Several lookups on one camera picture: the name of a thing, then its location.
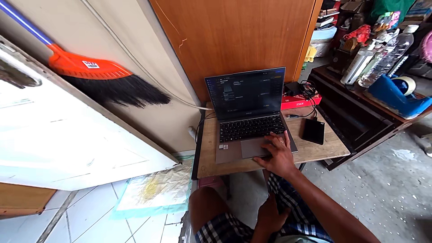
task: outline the white door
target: white door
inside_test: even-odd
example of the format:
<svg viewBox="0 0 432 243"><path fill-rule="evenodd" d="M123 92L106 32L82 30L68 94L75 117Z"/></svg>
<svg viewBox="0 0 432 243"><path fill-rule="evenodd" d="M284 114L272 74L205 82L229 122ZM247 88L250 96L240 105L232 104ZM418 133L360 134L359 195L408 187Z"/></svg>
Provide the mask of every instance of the white door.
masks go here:
<svg viewBox="0 0 432 243"><path fill-rule="evenodd" d="M177 164L168 152L0 39L6 43L0 44L0 59L42 83L20 89L0 80L0 182L72 191Z"/></svg>

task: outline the white tile floor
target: white tile floor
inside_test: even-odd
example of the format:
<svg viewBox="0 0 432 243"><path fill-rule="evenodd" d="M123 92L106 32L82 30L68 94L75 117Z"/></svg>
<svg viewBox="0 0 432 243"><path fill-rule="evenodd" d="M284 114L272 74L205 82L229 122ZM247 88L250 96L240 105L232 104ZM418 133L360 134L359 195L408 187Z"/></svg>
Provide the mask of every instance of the white tile floor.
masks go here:
<svg viewBox="0 0 432 243"><path fill-rule="evenodd" d="M177 243L184 212L109 219L125 182L79 190L45 243ZM56 192L41 215L0 220L0 242L35 243L68 195Z"/></svg>

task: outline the orange broom head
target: orange broom head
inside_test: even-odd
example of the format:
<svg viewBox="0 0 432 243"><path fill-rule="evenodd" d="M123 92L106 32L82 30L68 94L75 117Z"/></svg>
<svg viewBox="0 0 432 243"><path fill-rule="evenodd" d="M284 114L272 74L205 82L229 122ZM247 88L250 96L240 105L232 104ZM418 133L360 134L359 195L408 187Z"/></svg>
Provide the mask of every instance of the orange broom head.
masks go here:
<svg viewBox="0 0 432 243"><path fill-rule="evenodd" d="M54 52L48 65L59 75L90 80L111 80L132 75L129 70L113 61L69 53L56 44L47 47Z"/></svg>

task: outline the plaid shorts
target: plaid shorts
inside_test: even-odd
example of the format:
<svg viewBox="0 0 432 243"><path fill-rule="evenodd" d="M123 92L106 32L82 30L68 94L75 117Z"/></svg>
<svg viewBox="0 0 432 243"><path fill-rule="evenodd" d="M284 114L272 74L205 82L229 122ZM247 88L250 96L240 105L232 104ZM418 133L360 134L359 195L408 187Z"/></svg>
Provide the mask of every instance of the plaid shorts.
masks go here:
<svg viewBox="0 0 432 243"><path fill-rule="evenodd" d="M268 191L273 192L279 213L291 208L282 228L272 234L269 242L288 235L306 235L333 243L300 194L284 178L271 174ZM249 243L254 230L230 213L219 214L208 221L195 235L197 243Z"/></svg>

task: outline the red box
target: red box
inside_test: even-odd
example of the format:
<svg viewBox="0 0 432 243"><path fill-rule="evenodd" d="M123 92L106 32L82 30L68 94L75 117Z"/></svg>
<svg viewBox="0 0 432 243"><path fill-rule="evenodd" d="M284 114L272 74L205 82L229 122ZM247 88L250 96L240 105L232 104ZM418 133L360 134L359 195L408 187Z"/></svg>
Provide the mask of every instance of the red box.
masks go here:
<svg viewBox="0 0 432 243"><path fill-rule="evenodd" d="M321 101L321 96L315 95L313 97L315 104L318 105ZM312 100L305 100L303 96L282 96L281 110L298 108L303 106L311 106L314 102Z"/></svg>

